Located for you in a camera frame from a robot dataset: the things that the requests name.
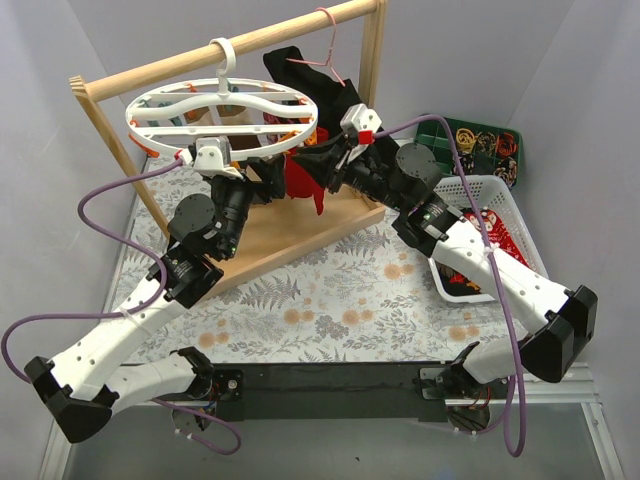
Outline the white round clip hanger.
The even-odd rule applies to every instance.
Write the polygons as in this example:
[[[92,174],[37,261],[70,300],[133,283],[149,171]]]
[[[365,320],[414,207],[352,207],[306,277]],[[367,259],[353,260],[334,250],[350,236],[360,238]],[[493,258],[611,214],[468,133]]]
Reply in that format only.
[[[150,156],[172,156],[195,143],[226,139],[231,159],[271,157],[315,134],[318,107],[295,89],[268,81],[232,78],[236,55],[226,38],[210,41],[224,60],[214,78],[150,90],[126,108],[129,138]]]

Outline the red christmas sock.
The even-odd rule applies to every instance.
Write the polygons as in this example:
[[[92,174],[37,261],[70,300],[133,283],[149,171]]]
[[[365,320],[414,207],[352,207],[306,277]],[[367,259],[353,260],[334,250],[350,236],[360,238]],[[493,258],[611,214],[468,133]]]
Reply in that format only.
[[[509,233],[505,223],[501,220],[498,214],[489,208],[481,208],[480,214],[490,242],[492,244],[498,244],[503,251],[523,265],[529,267],[529,263],[526,261],[521,250],[518,248],[513,237]]]

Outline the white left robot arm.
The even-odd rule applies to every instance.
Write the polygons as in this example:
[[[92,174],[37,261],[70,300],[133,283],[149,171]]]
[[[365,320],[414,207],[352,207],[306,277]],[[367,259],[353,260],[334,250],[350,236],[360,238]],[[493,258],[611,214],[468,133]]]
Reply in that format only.
[[[24,368],[30,383],[70,443],[97,434],[117,413],[168,394],[209,396],[215,369],[195,347],[128,367],[125,360],[159,329],[185,314],[223,278],[220,261],[232,259],[254,204],[286,193],[282,155],[242,162],[257,175],[208,179],[211,191],[183,198],[168,224],[166,252],[113,312],[51,359]]]

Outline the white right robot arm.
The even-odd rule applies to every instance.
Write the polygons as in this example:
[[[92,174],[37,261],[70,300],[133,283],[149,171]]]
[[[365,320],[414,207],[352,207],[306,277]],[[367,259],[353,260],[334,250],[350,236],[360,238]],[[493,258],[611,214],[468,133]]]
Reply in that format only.
[[[337,136],[300,149],[293,160],[330,192],[348,185],[396,210],[392,226],[407,246],[507,301],[520,324],[516,338],[467,346],[435,379],[441,390],[475,397],[517,367],[542,381],[560,382],[593,337],[596,294],[584,285],[570,290],[501,248],[486,246],[482,221],[466,218],[436,193],[442,175],[431,157],[427,147],[408,144],[383,158],[374,147]]]

